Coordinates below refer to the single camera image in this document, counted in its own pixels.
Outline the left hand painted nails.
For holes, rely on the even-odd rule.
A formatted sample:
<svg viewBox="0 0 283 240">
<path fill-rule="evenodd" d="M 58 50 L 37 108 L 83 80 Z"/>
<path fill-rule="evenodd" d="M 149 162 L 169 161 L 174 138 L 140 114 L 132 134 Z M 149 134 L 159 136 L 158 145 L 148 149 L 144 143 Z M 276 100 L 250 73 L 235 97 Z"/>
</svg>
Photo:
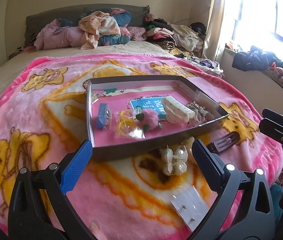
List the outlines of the left hand painted nails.
<svg viewBox="0 0 283 240">
<path fill-rule="evenodd" d="M 97 221 L 93 220 L 89 226 L 89 230 L 98 240 L 107 240 L 106 235 L 102 232 Z"/>
</svg>

